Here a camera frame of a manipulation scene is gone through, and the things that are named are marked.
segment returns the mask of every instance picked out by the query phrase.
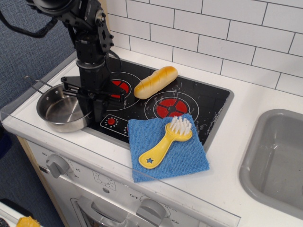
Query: blue microfiber cloth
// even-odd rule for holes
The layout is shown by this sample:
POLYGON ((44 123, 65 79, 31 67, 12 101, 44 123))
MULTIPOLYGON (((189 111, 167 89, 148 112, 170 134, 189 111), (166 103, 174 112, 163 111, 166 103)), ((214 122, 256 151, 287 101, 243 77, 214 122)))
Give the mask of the blue microfiber cloth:
POLYGON ((135 182, 193 174, 209 169, 209 163, 192 116, 185 114, 182 118, 187 118, 193 124, 192 138, 185 142, 173 142, 163 161, 154 169, 146 169, 141 166, 138 158, 160 142, 165 135, 165 125, 171 122, 172 117, 150 120, 131 119, 128 121, 129 145, 135 182))

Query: yellow object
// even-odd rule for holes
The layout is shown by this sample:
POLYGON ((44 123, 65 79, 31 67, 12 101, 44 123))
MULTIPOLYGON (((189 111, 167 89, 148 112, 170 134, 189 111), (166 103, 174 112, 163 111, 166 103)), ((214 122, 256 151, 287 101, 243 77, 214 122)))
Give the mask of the yellow object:
POLYGON ((173 122, 166 124, 165 135, 162 138, 162 140, 155 147, 140 155, 139 163, 144 168, 153 169, 157 167, 164 159, 172 142, 174 141, 184 142, 189 140, 193 136, 193 133, 190 129, 192 126, 191 123, 189 123, 189 131, 187 132, 187 134, 180 133, 178 130, 176 132, 176 130, 174 130, 175 127, 172 127, 173 124, 174 124, 173 122))
POLYGON ((16 227, 40 227, 37 220, 32 219, 31 216, 20 218, 16 227))
POLYGON ((141 80, 134 88, 134 96, 139 99, 147 99, 153 94, 165 88, 178 76, 178 71, 172 66, 166 66, 154 71, 150 76, 141 80))

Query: gray sink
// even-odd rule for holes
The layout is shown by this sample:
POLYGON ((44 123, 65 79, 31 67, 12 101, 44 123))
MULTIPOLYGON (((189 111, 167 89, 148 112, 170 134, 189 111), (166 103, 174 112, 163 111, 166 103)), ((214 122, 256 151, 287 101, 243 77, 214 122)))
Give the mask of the gray sink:
POLYGON ((303 219, 303 115, 270 110, 260 116, 240 168, 255 200, 303 219))

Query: gray knob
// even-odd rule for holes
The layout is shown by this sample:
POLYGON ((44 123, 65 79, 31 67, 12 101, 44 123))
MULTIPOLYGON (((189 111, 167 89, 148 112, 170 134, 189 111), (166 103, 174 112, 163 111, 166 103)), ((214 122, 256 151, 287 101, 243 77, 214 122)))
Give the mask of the gray knob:
POLYGON ((136 214, 158 227, 166 215, 166 210, 156 201, 145 199, 141 203, 136 214))
POLYGON ((61 174, 66 174, 70 168, 62 157, 54 154, 47 159, 46 166, 54 178, 58 178, 61 174))

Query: star sticker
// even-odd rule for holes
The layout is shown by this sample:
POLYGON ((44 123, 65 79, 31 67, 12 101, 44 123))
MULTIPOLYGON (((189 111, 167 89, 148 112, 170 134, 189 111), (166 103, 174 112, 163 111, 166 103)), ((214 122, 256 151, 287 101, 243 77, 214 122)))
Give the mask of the star sticker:
POLYGON ((153 160, 151 158, 147 159, 146 161, 147 161, 147 163, 152 163, 153 162, 153 160))

